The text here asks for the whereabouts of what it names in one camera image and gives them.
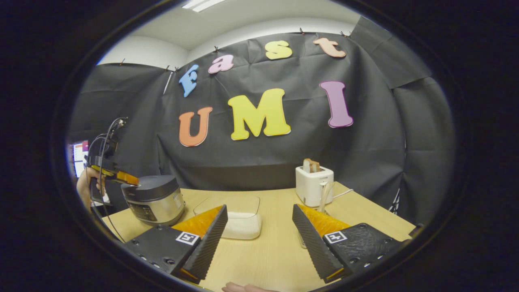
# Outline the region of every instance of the ceiling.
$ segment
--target ceiling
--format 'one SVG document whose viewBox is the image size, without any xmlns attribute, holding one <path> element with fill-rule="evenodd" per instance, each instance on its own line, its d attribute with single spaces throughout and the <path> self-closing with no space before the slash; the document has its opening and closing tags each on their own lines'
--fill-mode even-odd
<svg viewBox="0 0 519 292">
<path fill-rule="evenodd" d="M 141 26 L 132 35 L 153 37 L 192 50 L 215 36 L 248 24 L 294 17 L 356 24 L 360 16 L 330 0 L 226 0 L 202 12 L 179 5 Z"/>
</svg>

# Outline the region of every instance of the blue letter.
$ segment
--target blue letter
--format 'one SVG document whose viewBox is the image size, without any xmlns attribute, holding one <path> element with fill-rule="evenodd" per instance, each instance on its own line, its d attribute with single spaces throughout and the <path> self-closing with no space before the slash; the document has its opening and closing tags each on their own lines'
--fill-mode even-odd
<svg viewBox="0 0 519 292">
<path fill-rule="evenodd" d="M 179 80 L 179 83 L 182 83 L 182 87 L 184 87 L 184 97 L 187 97 L 195 89 L 196 82 L 191 81 L 196 80 L 196 69 L 198 69 L 198 65 L 194 64 Z"/>
</svg>

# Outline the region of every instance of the ceiling light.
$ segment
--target ceiling light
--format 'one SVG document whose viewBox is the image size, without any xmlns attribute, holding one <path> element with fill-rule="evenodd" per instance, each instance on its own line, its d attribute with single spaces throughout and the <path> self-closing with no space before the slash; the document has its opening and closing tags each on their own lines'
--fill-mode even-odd
<svg viewBox="0 0 519 292">
<path fill-rule="evenodd" d="M 225 0 L 191 0 L 186 5 L 182 6 L 182 8 L 192 9 L 194 12 L 200 12 L 223 1 Z"/>
</svg>

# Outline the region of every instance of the table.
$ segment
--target table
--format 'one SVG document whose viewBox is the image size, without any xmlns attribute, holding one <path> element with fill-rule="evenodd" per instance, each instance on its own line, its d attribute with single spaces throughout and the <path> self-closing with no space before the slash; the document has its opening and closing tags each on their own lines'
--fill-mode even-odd
<svg viewBox="0 0 519 292">
<path fill-rule="evenodd" d="M 335 182 L 333 189 L 334 195 L 349 190 L 339 182 Z M 237 194 L 257 196 L 261 200 L 258 214 L 261 215 L 263 225 L 259 237 L 253 240 L 220 239 L 207 277 L 200 282 L 200 286 L 221 291 L 231 281 L 282 292 L 299 292 L 325 285 L 317 275 L 308 251 L 301 247 L 297 229 L 292 222 L 293 205 L 303 204 L 295 188 L 246 192 L 181 189 L 181 193 L 186 202 L 181 221 L 193 217 L 193 209 L 213 194 L 222 197 Z M 346 224 L 367 223 L 398 241 L 410 239 L 409 233 L 415 228 L 355 191 L 334 198 L 325 209 L 332 217 Z M 110 215 L 110 218 L 125 241 L 151 228 L 138 220 L 130 209 Z M 103 220 L 113 231 L 107 218 Z"/>
</svg>

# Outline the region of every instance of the hand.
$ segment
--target hand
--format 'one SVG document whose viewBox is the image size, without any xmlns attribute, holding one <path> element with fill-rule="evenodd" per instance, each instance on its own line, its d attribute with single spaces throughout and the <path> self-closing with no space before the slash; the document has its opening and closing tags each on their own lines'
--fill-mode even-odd
<svg viewBox="0 0 519 292">
<path fill-rule="evenodd" d="M 240 286 L 238 284 L 235 284 L 233 282 L 229 282 L 225 284 L 225 287 L 222 288 L 223 292 L 278 292 L 274 290 L 265 290 L 259 287 L 256 287 L 254 285 L 245 285 Z"/>
<path fill-rule="evenodd" d="M 76 185 L 77 193 L 88 210 L 90 210 L 90 205 L 92 204 L 92 201 L 90 200 L 89 185 L 92 178 L 97 178 L 98 183 L 95 186 L 98 188 L 98 190 L 100 190 L 101 186 L 99 185 L 99 172 L 91 167 L 87 167 L 85 170 L 83 170 L 83 173 L 81 173 L 79 176 Z"/>
</svg>

